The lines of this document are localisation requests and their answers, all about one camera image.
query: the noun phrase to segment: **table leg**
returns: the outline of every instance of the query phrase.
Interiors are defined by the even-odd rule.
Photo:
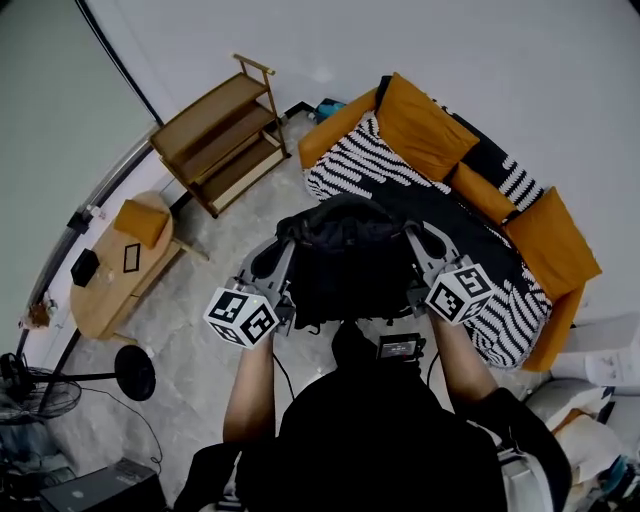
[[[123,336],[122,334],[118,334],[117,332],[114,332],[111,335],[111,338],[114,339],[114,340],[122,341],[124,343],[128,343],[129,345],[137,345],[138,344],[138,340],[135,340],[133,338],[129,338],[128,336]]]
[[[207,256],[206,254],[194,249],[193,247],[191,247],[190,245],[185,244],[182,240],[179,240],[177,238],[174,237],[173,241],[175,243],[177,243],[180,246],[180,249],[182,249],[185,252],[188,252],[189,254],[200,258],[202,261],[209,261],[209,256]]]

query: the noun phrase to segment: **orange cushion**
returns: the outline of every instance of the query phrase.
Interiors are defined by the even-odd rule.
[[[458,170],[451,178],[451,186],[498,225],[516,209],[497,188],[465,163],[458,164]]]
[[[555,187],[506,232],[552,302],[602,273]]]
[[[153,249],[167,224],[169,214],[159,212],[131,199],[127,199],[113,224],[113,228],[140,240],[145,247]]]
[[[380,136],[423,176],[442,181],[478,143],[411,82],[394,73],[376,114]]]

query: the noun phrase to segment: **tile floor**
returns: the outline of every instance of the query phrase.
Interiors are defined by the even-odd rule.
[[[290,120],[285,138],[293,156],[248,190],[217,220],[210,218],[195,201],[180,212],[179,236],[206,252],[211,261],[204,263],[180,255],[120,330],[153,354],[157,372],[154,396],[138,404],[123,397],[114,382],[86,383],[87,387],[109,391],[141,412],[153,426],[164,452],[160,479],[169,503],[180,492],[194,453],[221,442],[222,420],[240,357],[241,349],[218,339],[202,320],[202,313],[215,289],[236,272],[251,249],[273,235],[280,219],[317,204],[305,189],[296,149],[297,141],[312,127],[303,114]],[[318,336],[292,331],[287,338],[276,337],[276,354],[296,393],[335,368],[330,342],[336,329],[337,325],[331,323],[324,325]],[[426,377],[435,344],[425,318],[402,319],[392,327],[374,321],[363,324],[363,330],[371,339],[377,339],[380,333],[421,332],[429,340],[422,359]],[[64,371],[110,371],[121,346],[117,342],[81,339]],[[496,376],[521,398],[542,380],[537,374],[523,371],[499,371]],[[438,398],[450,407],[439,363],[431,381]],[[276,368],[278,422],[290,400],[286,381]],[[76,409],[50,421],[48,426],[79,475],[123,456],[155,467],[149,458],[158,452],[147,426],[106,395],[86,391]]]

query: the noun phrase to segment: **cable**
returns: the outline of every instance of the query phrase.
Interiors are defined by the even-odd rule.
[[[440,357],[440,351],[436,352],[436,355],[433,356],[431,364],[429,365],[429,371],[427,372],[427,386],[429,389],[431,389],[431,370],[433,370],[433,365],[436,364],[438,357]]]
[[[278,363],[278,366],[280,367],[280,369],[282,370],[282,373],[284,373],[284,376],[287,379],[287,384],[289,384],[289,391],[291,392],[291,399],[295,400],[296,395],[293,392],[293,386],[291,385],[291,379],[289,378],[289,374],[287,373],[287,370],[284,369],[284,366],[282,366],[282,363],[280,362],[280,359],[278,359],[278,356],[276,356],[275,352],[273,354],[273,358],[276,360],[276,363]]]
[[[151,435],[153,435],[153,438],[156,440],[156,444],[158,445],[158,451],[160,452],[160,458],[158,459],[157,457],[151,457],[151,462],[153,462],[154,464],[158,465],[158,476],[160,476],[162,474],[162,459],[164,459],[164,454],[162,453],[162,447],[160,446],[160,441],[158,441],[158,437],[156,436],[156,433],[153,431],[153,428],[151,428],[151,425],[149,424],[149,422],[145,419],[145,417],[140,414],[138,411],[136,411],[135,409],[132,409],[131,407],[129,407],[127,404],[125,404],[124,402],[121,402],[120,400],[118,400],[115,396],[113,396],[111,393],[109,393],[108,391],[101,391],[99,389],[92,389],[92,388],[83,388],[81,386],[81,389],[83,391],[93,391],[95,393],[102,393],[104,395],[109,395],[111,398],[113,398],[116,402],[118,402],[120,405],[126,407],[127,409],[129,409],[131,412],[133,412],[134,414],[137,414],[138,416],[140,416],[140,418],[142,418],[142,421],[144,421],[147,424],[147,427],[149,427],[149,430],[151,430]]]

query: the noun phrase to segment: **black and white striped blanket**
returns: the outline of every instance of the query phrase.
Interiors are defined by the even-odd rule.
[[[497,188],[524,210],[542,189],[512,161],[503,165],[509,168]],[[474,345],[493,366],[524,362],[551,302],[507,239],[456,201],[447,185],[424,178],[389,148],[372,112],[306,171],[307,188],[320,200],[352,192],[404,208],[447,233],[462,254],[483,265],[497,290],[482,313],[465,323]]]

